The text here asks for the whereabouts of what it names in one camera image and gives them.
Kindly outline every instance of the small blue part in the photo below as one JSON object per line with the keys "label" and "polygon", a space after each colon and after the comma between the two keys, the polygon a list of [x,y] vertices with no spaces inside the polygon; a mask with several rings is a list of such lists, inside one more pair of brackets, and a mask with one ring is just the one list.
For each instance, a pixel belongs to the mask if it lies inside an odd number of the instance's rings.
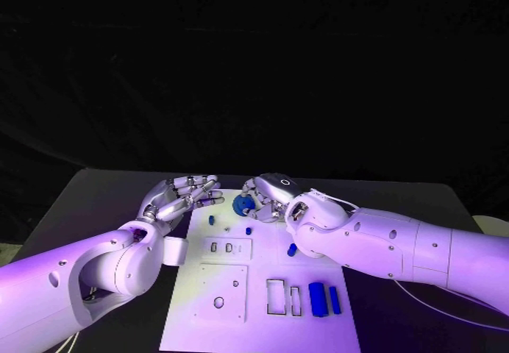
{"label": "small blue part", "polygon": [[342,308],[339,307],[339,298],[338,298],[336,287],[329,287],[329,293],[331,293],[331,301],[332,301],[332,311],[338,315],[342,313]]}
{"label": "small blue part", "polygon": [[295,244],[290,244],[290,248],[287,251],[289,256],[295,256],[296,252],[298,252],[298,246]]}
{"label": "small blue part", "polygon": [[329,316],[328,299],[326,299],[326,288],[323,283],[313,282],[309,285],[310,288],[310,310],[313,316],[323,318]]}
{"label": "small blue part", "polygon": [[236,197],[234,199],[234,211],[238,215],[241,215],[243,217],[246,217],[247,215],[244,214],[244,210],[248,208],[250,210],[254,210],[257,208],[257,204],[254,203],[254,199],[251,197],[251,195],[248,195],[247,197],[241,197],[240,195]]}

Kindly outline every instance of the gray table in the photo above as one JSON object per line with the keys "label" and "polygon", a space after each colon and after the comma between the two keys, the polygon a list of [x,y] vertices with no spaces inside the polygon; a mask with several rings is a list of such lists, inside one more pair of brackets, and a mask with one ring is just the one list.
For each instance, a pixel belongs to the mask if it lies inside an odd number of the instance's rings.
{"label": "gray table", "polygon": [[[135,218],[153,185],[184,175],[80,171],[15,259],[117,229]],[[248,178],[221,176],[223,187],[241,188]],[[295,181],[305,190],[318,188],[362,207],[390,210],[440,226],[479,231],[455,191],[446,185],[299,178]],[[188,214],[174,236],[186,236],[189,219]],[[159,351],[178,270],[163,266],[155,287],[83,331],[74,352]],[[401,291],[393,281],[349,268],[344,271],[365,353],[509,351],[509,333],[472,326],[439,314]]]}

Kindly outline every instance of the white robotic arm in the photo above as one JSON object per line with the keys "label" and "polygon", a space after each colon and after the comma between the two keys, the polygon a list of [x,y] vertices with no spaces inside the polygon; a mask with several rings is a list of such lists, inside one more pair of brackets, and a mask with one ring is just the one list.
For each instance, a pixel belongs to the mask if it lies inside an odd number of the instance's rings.
{"label": "white robotic arm", "polygon": [[[2,352],[44,352],[146,293],[162,264],[181,265],[186,256],[186,240],[165,237],[182,214],[224,202],[217,181],[162,181],[136,221],[0,268]],[[86,298],[80,283],[97,288]]]}
{"label": "white robotic arm", "polygon": [[[248,180],[243,196],[251,189],[264,206],[244,213],[266,222],[285,219],[308,256],[328,256],[380,278],[445,287],[509,315],[509,238],[358,208],[315,189],[303,193],[283,174]],[[334,200],[354,206],[352,211]]]}

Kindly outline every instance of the black background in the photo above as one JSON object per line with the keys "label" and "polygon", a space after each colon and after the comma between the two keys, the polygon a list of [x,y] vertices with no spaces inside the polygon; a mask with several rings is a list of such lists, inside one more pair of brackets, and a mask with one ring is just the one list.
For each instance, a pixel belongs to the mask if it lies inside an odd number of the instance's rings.
{"label": "black background", "polygon": [[83,167],[449,184],[508,217],[501,1],[178,1],[0,15],[3,240]]}

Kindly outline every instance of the blue rectangular block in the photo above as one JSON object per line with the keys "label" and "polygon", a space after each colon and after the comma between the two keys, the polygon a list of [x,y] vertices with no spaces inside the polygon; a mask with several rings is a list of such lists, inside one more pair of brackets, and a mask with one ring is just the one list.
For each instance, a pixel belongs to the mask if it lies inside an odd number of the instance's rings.
{"label": "blue rectangular block", "polygon": [[335,314],[341,314],[342,308],[339,306],[336,287],[329,287],[329,293],[331,293],[331,301],[332,301],[332,311],[335,311]]}
{"label": "blue rectangular block", "polygon": [[313,282],[309,285],[310,288],[310,310],[313,316],[323,318],[329,316],[328,299],[326,299],[326,288],[323,283]]}

